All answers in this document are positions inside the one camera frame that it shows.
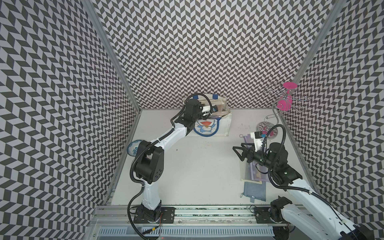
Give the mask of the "small grey blue pouch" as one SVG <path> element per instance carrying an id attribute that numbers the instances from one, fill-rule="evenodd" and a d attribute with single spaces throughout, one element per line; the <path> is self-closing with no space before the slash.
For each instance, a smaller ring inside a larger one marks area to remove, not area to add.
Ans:
<path id="1" fill-rule="evenodd" d="M 244 190 L 240 194 L 240 197 L 248 197 L 251 200 L 251 203 L 254 203 L 255 200 L 265 202 L 267 200 L 266 195 L 266 183 L 262 182 L 261 184 L 256 184 L 254 182 L 244 182 Z"/>

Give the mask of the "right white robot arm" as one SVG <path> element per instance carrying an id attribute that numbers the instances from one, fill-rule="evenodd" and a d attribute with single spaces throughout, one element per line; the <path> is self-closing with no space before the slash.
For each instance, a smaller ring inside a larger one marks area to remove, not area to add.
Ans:
<path id="1" fill-rule="evenodd" d="M 281 124 L 271 129 L 277 128 L 282 130 L 279 143 L 268 144 L 270 132 L 253 132 L 253 143 L 242 143 L 239 147 L 233 147 L 242 162 L 255 162 L 266 167 L 266 175 L 272 186 L 293 196 L 310 212 L 307 215 L 288 198 L 279 197 L 271 202 L 270 219 L 274 223 L 286 221 L 312 240 L 373 240 L 375 236 L 372 230 L 353 223 L 339 213 L 288 164 L 288 152 L 285 149 L 287 131 Z"/>

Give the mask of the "white canvas bag blue handles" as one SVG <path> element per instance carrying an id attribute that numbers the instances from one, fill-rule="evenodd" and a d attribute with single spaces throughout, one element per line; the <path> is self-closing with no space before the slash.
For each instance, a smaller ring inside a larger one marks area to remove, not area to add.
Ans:
<path id="1" fill-rule="evenodd" d="M 217 94 L 205 95 L 210 99 L 210 101 L 223 99 L 227 102 L 227 106 L 229 107 L 228 99 L 226 97 Z M 209 117 L 207 120 L 198 120 L 195 123 L 195 127 L 193 128 L 193 130 L 189 133 L 188 137 L 227 137 L 229 135 L 231 121 L 231 112 L 222 118 L 210 119 Z"/>

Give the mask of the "purple mesh pouch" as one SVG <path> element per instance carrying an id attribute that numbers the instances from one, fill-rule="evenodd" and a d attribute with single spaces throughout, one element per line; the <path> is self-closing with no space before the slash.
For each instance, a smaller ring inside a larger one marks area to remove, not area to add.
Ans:
<path id="1" fill-rule="evenodd" d="M 242 148 L 247 148 L 247 149 L 255 148 L 254 140 L 251 138 L 250 134 L 248 135 L 240 134 L 239 137 L 244 141 L 243 143 L 241 143 Z"/>

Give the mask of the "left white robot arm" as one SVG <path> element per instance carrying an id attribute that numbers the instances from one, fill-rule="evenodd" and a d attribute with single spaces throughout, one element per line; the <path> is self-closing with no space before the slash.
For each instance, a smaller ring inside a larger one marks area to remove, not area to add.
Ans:
<path id="1" fill-rule="evenodd" d="M 170 119 L 172 127 L 168 132 L 148 142 L 142 141 L 130 167 L 130 179 L 141 185 L 140 191 L 128 203 L 129 222 L 143 240 L 149 231 L 141 232 L 135 226 L 131 216 L 131 205 L 139 196 L 142 203 L 137 206 L 135 215 L 143 217 L 145 222 L 158 223 L 162 221 L 162 201 L 156 182 L 164 172 L 165 153 L 175 143 L 186 137 L 195 127 L 198 120 L 207 120 L 212 113 L 218 111 L 207 95 L 195 93 L 186 97 L 181 110 Z"/>

